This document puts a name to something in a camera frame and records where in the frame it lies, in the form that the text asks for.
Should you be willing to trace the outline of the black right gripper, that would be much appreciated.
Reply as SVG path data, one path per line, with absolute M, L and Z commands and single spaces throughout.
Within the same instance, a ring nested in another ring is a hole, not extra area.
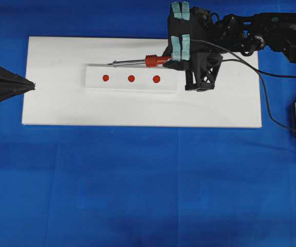
M 189 70 L 190 58 L 197 52 L 215 52 L 208 47 L 213 43 L 215 28 L 212 13 L 206 9 L 189 6 L 171 6 L 167 18 L 168 45 L 162 57 L 169 60 L 165 68 Z

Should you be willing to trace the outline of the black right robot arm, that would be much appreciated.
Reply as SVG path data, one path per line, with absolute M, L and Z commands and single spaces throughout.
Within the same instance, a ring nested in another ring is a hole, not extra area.
M 296 13 L 260 13 L 253 16 L 218 16 L 209 10 L 172 3 L 168 17 L 168 46 L 163 55 L 171 59 L 164 67 L 203 72 L 218 66 L 222 54 L 239 52 L 251 56 L 268 46 L 296 63 Z

